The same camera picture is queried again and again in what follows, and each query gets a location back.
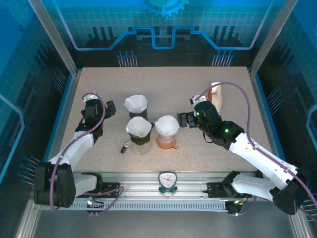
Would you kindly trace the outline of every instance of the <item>speckled countertop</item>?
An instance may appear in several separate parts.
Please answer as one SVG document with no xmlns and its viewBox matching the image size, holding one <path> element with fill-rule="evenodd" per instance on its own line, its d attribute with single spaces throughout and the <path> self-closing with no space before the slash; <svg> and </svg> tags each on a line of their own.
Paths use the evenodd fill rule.
<svg viewBox="0 0 317 238">
<path fill-rule="evenodd" d="M 156 145 L 157 132 L 152 130 L 152 149 L 137 155 L 131 149 L 120 149 L 129 136 L 125 130 L 129 113 L 125 98 L 142 94 L 148 99 L 148 119 L 190 112 L 189 99 L 203 92 L 212 82 L 239 84 L 251 101 L 251 136 L 270 150 L 259 107 L 245 67 L 115 67 L 83 68 L 62 146 L 72 138 L 85 104 L 81 96 L 97 92 L 105 102 L 113 100 L 115 116 L 104 121 L 104 135 L 79 161 L 77 172 L 159 172 L 167 170 L 227 172 L 254 171 L 255 168 L 224 148 L 205 143 L 198 129 L 181 128 L 177 134 L 179 149 L 163 150 Z M 246 128 L 247 104 L 242 93 L 233 86 L 222 87 L 223 120 L 231 120 Z"/>
</svg>

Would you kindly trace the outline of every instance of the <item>glass panel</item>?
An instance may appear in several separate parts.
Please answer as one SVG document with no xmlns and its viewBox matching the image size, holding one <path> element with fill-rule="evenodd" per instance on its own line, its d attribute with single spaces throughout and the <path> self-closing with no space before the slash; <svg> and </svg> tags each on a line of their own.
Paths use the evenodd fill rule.
<svg viewBox="0 0 317 238">
<path fill-rule="evenodd" d="M 27 0 L 0 0 L 0 237 L 15 236 L 68 78 Z"/>
<path fill-rule="evenodd" d="M 79 67 L 250 66 L 283 3 L 44 2 Z"/>
<path fill-rule="evenodd" d="M 317 1 L 299 0 L 258 72 L 286 161 L 317 192 Z M 304 207 L 316 214 L 310 201 Z"/>
</svg>

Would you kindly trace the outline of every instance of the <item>paper coffee filter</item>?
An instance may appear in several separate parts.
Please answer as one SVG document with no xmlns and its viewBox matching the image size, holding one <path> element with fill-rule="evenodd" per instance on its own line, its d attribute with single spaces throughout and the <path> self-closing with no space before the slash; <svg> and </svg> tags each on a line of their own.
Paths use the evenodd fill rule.
<svg viewBox="0 0 317 238">
<path fill-rule="evenodd" d="M 124 106 L 131 113 L 141 113 L 148 107 L 148 100 L 143 95 L 133 95 L 125 99 Z"/>
<path fill-rule="evenodd" d="M 179 124 L 173 116 L 163 116 L 155 122 L 155 128 L 160 135 L 173 136 L 179 130 Z"/>
<path fill-rule="evenodd" d="M 151 123 L 145 120 L 143 117 L 134 117 L 132 118 L 126 127 L 128 133 L 135 135 L 137 137 L 143 138 L 152 129 Z"/>
</svg>

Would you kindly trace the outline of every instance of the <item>table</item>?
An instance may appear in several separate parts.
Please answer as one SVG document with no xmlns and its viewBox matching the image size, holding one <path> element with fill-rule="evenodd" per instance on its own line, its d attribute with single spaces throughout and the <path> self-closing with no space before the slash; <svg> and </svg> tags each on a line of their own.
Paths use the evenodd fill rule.
<svg viewBox="0 0 317 238">
<path fill-rule="evenodd" d="M 152 149 L 137 155 L 131 149 L 120 153 L 129 139 L 125 127 L 129 113 L 125 98 L 142 94 L 148 100 L 148 119 L 158 120 L 164 115 L 190 112 L 189 99 L 203 92 L 212 82 L 229 81 L 239 84 L 251 102 L 251 136 L 270 150 L 264 123 L 246 67 L 114 67 L 83 68 L 62 140 L 62 147 L 70 141 L 85 104 L 81 97 L 97 92 L 103 100 L 113 100 L 116 114 L 104 121 L 104 135 L 88 150 L 75 168 L 76 172 L 229 172 L 255 171 L 241 157 L 220 146 L 205 143 L 198 129 L 181 128 L 177 134 L 179 149 L 163 150 L 156 145 L 155 128 L 151 133 Z M 223 120 L 231 120 L 246 128 L 247 104 L 242 93 L 230 85 L 222 86 Z"/>
</svg>

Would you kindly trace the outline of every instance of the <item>clock face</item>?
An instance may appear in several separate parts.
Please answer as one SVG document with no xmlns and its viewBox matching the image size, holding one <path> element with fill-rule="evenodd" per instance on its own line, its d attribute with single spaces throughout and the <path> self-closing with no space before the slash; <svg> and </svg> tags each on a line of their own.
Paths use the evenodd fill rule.
<svg viewBox="0 0 317 238">
<path fill-rule="evenodd" d="M 172 189 L 177 181 L 177 175 L 173 172 L 163 172 L 158 176 L 159 183 L 166 189 Z"/>
</svg>

